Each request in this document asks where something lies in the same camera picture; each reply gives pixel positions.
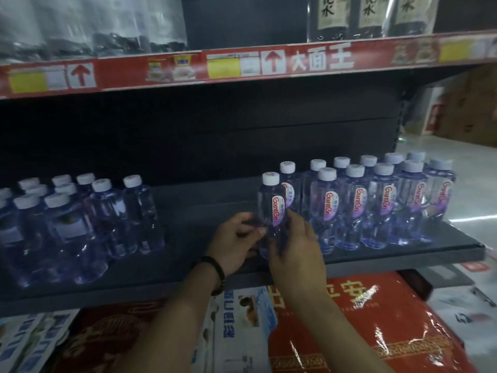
white bottle cap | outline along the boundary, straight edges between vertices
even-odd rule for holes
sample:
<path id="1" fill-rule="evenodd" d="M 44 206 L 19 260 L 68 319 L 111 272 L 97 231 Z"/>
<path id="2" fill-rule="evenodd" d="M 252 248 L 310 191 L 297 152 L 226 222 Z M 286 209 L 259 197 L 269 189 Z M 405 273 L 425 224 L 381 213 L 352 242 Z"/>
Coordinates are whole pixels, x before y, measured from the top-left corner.
<path id="1" fill-rule="evenodd" d="M 128 188 L 138 187 L 142 185 L 142 177 L 138 174 L 128 175 L 123 179 L 124 185 Z"/>
<path id="2" fill-rule="evenodd" d="M 321 168 L 318 171 L 318 179 L 321 181 L 334 181 L 337 179 L 337 171 L 333 168 Z"/>
<path id="3" fill-rule="evenodd" d="M 63 184 L 62 186 L 55 187 L 56 193 L 66 193 L 68 195 L 72 195 L 76 193 L 76 185 L 74 183 Z"/>
<path id="4" fill-rule="evenodd" d="M 279 174 L 273 171 L 264 173 L 262 175 L 262 183 L 265 186 L 276 186 L 277 184 L 279 184 Z"/>
<path id="5" fill-rule="evenodd" d="M 335 157 L 333 160 L 333 166 L 338 169 L 345 169 L 350 165 L 349 157 Z"/>
<path id="6" fill-rule="evenodd" d="M 48 194 L 48 187 L 46 184 L 39 184 L 36 187 L 27 188 L 26 194 L 43 197 Z"/>
<path id="7" fill-rule="evenodd" d="M 112 183 L 110 179 L 97 179 L 91 186 L 95 192 L 104 192 L 112 188 Z"/>
<path id="8" fill-rule="evenodd" d="M 295 162 L 283 161 L 280 163 L 280 171 L 283 174 L 293 174 L 295 172 Z"/>
<path id="9" fill-rule="evenodd" d="M 424 162 L 426 159 L 426 152 L 409 152 L 407 153 L 407 159 Z"/>
<path id="10" fill-rule="evenodd" d="M 391 164 L 395 165 L 397 163 L 401 163 L 403 160 L 405 160 L 405 158 L 400 153 L 387 153 L 387 154 L 385 154 L 385 162 L 387 162 L 387 163 L 391 163 Z"/>
<path id="11" fill-rule="evenodd" d="M 21 190 L 25 190 L 29 187 L 38 186 L 40 184 L 40 179 L 39 178 L 27 178 L 27 179 L 23 179 L 21 181 L 18 181 L 18 183 L 19 183 L 19 187 L 21 188 Z"/>
<path id="12" fill-rule="evenodd" d="M 377 163 L 373 171 L 376 175 L 392 175 L 394 166 L 391 163 Z"/>
<path id="13" fill-rule="evenodd" d="M 435 170 L 452 170 L 452 160 L 430 160 L 430 167 Z"/>
<path id="14" fill-rule="evenodd" d="M 326 167 L 326 161 L 325 160 L 312 160 L 311 161 L 311 170 L 312 171 L 319 171 L 321 168 Z"/>
<path id="15" fill-rule="evenodd" d="M 10 199 L 11 197 L 12 190 L 10 188 L 0 188 L 0 199 Z"/>
<path id="16" fill-rule="evenodd" d="M 364 176 L 364 166 L 363 165 L 349 165 L 345 170 L 345 175 L 351 176 L 352 178 L 361 178 Z"/>
<path id="17" fill-rule="evenodd" d="M 63 186 L 71 183 L 71 176 L 69 174 L 57 175 L 52 178 L 52 182 L 55 187 Z"/>
<path id="18" fill-rule="evenodd" d="M 424 162 L 406 160 L 406 161 L 404 161 L 403 170 L 408 172 L 408 173 L 420 173 L 423 171 L 424 165 L 425 165 Z"/>
<path id="19" fill-rule="evenodd" d="M 76 177 L 76 181 L 78 184 L 84 185 L 84 184 L 90 184 L 95 182 L 95 174 L 93 173 L 86 173 L 86 174 L 81 174 Z"/>
<path id="20" fill-rule="evenodd" d="M 376 156 L 361 156 L 361 165 L 367 166 L 369 168 L 376 165 L 378 162 L 378 157 Z"/>
<path id="21" fill-rule="evenodd" d="M 62 207 L 69 204 L 69 195 L 66 193 L 55 193 L 45 198 L 45 204 L 49 208 Z"/>
<path id="22" fill-rule="evenodd" d="M 40 203 L 40 198 L 35 195 L 22 195 L 14 199 L 17 209 L 32 208 Z"/>

